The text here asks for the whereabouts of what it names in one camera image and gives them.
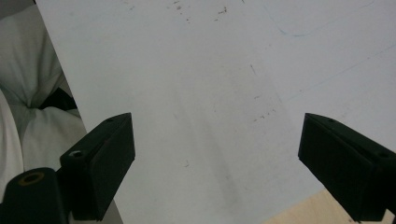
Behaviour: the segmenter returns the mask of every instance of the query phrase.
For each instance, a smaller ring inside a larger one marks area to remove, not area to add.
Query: white table surface
[[[261,223],[322,188],[305,112],[396,148],[392,0],[37,0],[88,130],[132,112],[124,223]]]

